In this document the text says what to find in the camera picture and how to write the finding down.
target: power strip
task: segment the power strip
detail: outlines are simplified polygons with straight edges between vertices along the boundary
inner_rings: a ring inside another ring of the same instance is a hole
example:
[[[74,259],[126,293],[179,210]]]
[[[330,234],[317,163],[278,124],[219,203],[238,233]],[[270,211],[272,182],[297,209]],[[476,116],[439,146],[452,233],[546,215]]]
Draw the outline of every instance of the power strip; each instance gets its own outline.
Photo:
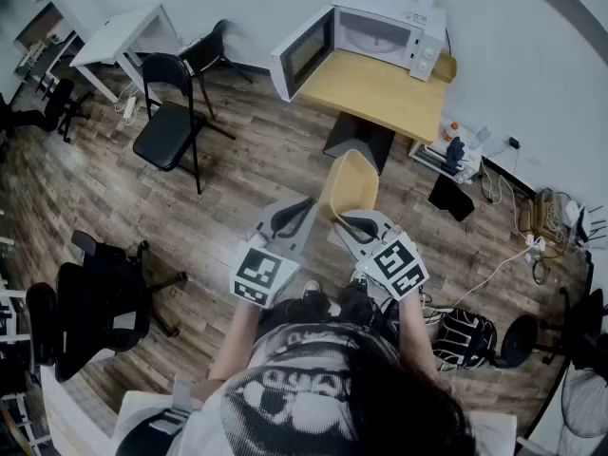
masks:
[[[129,99],[126,101],[126,106],[124,107],[124,114],[123,114],[123,118],[126,121],[131,120],[131,117],[133,116],[133,112],[135,111],[136,103],[137,103],[137,98],[135,96],[129,97]]]

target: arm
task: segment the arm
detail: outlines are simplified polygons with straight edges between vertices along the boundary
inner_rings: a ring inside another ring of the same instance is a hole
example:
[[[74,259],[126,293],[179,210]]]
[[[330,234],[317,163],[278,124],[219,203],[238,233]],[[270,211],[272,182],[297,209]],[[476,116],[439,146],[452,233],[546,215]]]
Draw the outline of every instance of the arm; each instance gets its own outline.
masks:
[[[228,333],[209,370],[208,380],[225,382],[247,368],[256,339],[260,312],[261,308],[258,306],[245,300],[239,301]]]
[[[413,364],[431,378],[437,376],[418,294],[407,295],[399,302],[399,353],[404,366]]]

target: black table base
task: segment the black table base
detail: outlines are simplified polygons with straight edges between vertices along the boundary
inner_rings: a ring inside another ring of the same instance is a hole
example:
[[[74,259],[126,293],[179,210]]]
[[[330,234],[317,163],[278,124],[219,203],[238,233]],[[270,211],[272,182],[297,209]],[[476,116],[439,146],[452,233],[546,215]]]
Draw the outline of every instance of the black table base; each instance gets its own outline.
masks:
[[[323,153],[338,158],[348,150],[356,149],[371,162],[380,175],[394,136],[395,132],[384,126],[342,112],[325,142]]]

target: microwave door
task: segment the microwave door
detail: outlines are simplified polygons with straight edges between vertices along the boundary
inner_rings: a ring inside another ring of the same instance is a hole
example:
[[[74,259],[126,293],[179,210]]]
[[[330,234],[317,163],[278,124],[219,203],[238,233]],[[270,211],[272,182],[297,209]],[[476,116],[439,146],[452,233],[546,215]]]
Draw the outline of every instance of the microwave door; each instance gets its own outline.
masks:
[[[290,102],[335,49],[335,8],[317,12],[271,54],[270,74],[276,91]]]

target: bottle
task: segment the bottle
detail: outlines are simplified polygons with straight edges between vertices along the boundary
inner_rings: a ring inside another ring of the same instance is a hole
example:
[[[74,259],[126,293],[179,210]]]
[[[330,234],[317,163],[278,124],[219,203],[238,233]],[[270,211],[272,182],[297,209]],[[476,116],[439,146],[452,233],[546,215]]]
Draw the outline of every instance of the bottle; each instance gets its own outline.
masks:
[[[451,142],[456,135],[458,135],[458,124],[456,122],[452,122],[450,126],[444,128],[441,132],[441,138],[444,139],[445,142]]]

